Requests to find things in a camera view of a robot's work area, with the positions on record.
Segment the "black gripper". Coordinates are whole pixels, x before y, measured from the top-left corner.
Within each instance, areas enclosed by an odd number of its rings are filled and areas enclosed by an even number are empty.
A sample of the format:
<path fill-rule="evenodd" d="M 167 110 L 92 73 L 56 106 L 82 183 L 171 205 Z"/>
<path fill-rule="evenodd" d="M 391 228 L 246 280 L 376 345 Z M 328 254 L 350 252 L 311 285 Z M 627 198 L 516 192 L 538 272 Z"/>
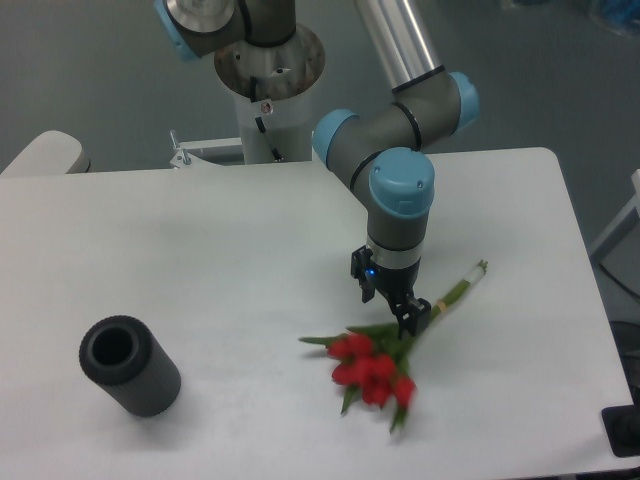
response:
<path fill-rule="evenodd" d="M 398 323 L 399 338 L 415 338 L 431 323 L 431 304 L 414 296 L 419 262 L 402 269 L 389 269 L 371 262 L 372 250 L 363 245 L 351 254 L 350 275 L 358 281 L 361 301 L 382 295 Z"/>

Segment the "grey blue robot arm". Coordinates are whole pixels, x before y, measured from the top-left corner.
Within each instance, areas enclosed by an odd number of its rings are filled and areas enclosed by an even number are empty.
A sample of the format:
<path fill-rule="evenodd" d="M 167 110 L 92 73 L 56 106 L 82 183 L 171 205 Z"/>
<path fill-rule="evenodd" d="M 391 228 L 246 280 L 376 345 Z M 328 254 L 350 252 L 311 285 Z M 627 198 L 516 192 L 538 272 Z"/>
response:
<path fill-rule="evenodd" d="M 414 294 L 435 170 L 425 148 L 472 123 L 474 85 L 440 61 L 411 1 L 356 5 L 381 60 L 393 103 L 363 118 L 338 109 L 313 122 L 310 96 L 325 67 L 320 39 L 291 1 L 158 1 L 179 56 L 211 56 L 234 98 L 248 164 L 320 159 L 365 207 L 367 240 L 351 256 L 364 300 L 383 296 L 400 336 L 417 336 L 435 312 Z"/>

